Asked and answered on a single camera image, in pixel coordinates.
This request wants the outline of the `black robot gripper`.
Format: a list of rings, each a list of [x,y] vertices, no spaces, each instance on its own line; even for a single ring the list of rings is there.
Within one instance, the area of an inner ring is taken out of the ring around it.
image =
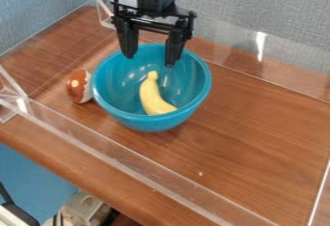
[[[176,6],[175,0],[112,0],[112,23],[118,29],[122,52],[132,58],[140,30],[168,34],[164,65],[180,59],[186,41],[192,38],[196,13]]]

